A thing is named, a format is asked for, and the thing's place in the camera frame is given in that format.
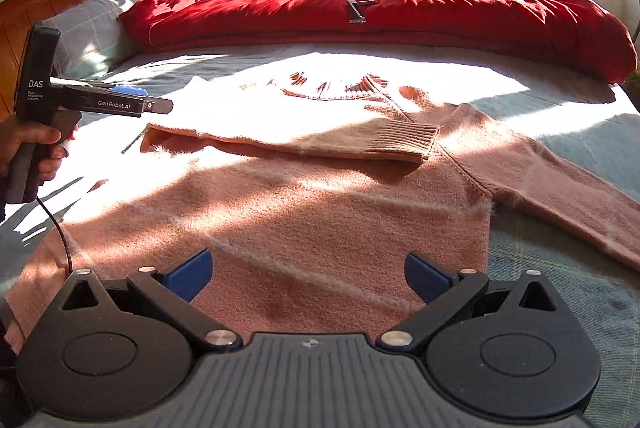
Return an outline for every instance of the black cable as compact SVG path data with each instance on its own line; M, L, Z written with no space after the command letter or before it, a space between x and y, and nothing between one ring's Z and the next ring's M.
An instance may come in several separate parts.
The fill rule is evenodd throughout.
M66 244L65 234L62 232L62 228L60 228L60 224L58 224L58 221L56 220L56 217L51 215L51 212L43 204L43 202L40 200L40 198L36 197L36 200L38 201L38 204L42 207L42 209L47 213L47 215L49 215L49 218L53 221L53 224L58 229L58 233L60 234L60 238L62 239L62 245L65 246L66 263L67 263L68 270L69 270L68 276L71 276L71 274L74 271L74 264L73 264L73 262L71 262L71 255L69 254L69 246Z

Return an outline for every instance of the bed sheet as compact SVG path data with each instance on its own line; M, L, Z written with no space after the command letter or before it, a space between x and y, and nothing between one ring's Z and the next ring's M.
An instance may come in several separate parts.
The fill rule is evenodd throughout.
M400 72L412 84L418 80L433 101L471 103L640 201L640 114L621 87L555 66L460 49L299 44L140 55L104 80L188 104L181 89L193 76L215 83L227 76L264 79L311 63L337 71L366 67L382 78ZM127 154L120 152L157 117L86 114L72 156L40 197L62 216L97 180L123 169ZM2 294L50 228L33 204L9 206L8 215L0 226ZM530 268L548 275L602 358L588 419L601 428L634 426L640 420L640 275L556 228L498 207L490 276L514 280Z

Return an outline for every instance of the sweater sleeve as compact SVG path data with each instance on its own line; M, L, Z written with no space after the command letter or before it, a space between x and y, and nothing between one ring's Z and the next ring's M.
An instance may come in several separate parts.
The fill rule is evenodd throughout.
M469 104L458 106L447 121L441 147L495 202L553 224L640 270L638 202Z

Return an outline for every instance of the red comforter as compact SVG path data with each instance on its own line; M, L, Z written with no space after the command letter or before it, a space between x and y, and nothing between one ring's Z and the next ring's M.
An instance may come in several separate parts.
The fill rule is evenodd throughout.
M620 83L637 67L626 27L591 0L141 0L120 16L147 51L219 44L452 46L559 64Z

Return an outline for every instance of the small metal object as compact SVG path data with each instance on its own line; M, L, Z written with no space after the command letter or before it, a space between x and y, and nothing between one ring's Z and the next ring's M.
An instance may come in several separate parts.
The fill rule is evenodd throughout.
M389 347L408 347L414 337L404 331L387 331L380 336L380 341Z
M302 346L306 348L314 348L317 345L320 345L320 342L314 338L302 343Z
M375 5L377 3L378 3L377 0L347 0L347 4L349 5L349 8L351 8L351 11L353 12L353 15L354 15L354 18L349 20L349 23L358 23L358 24L367 23L367 19L360 14L360 12L358 11L358 7Z
M227 331L226 329L208 332L204 337L205 341L209 345L215 345L216 347L226 347L227 345L233 345L236 342L237 338L238 336L236 336L234 332Z

